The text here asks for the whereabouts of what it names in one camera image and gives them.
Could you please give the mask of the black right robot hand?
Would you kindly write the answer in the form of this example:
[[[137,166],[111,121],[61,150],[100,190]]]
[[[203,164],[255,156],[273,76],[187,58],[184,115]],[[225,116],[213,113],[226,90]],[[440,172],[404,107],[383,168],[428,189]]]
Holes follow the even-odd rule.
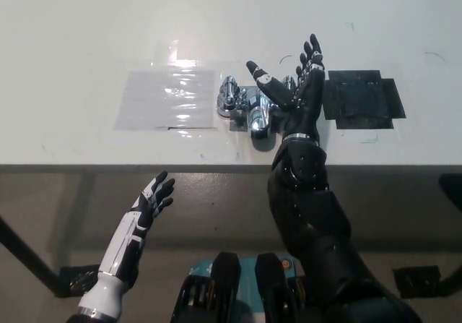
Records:
[[[254,61],[247,61],[246,67],[260,91],[287,114],[283,137],[302,133],[318,142],[317,120],[321,114],[326,72],[321,45],[315,34],[304,42],[303,50],[300,65],[296,68],[297,84],[292,89]]]

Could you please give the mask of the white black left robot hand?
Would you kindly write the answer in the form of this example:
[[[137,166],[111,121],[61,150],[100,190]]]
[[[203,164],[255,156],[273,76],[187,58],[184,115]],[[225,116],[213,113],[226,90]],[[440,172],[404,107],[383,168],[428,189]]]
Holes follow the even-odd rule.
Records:
[[[147,234],[154,220],[173,203],[174,178],[163,171],[155,176],[124,214],[110,240],[99,271],[118,278],[128,289],[139,274]]]

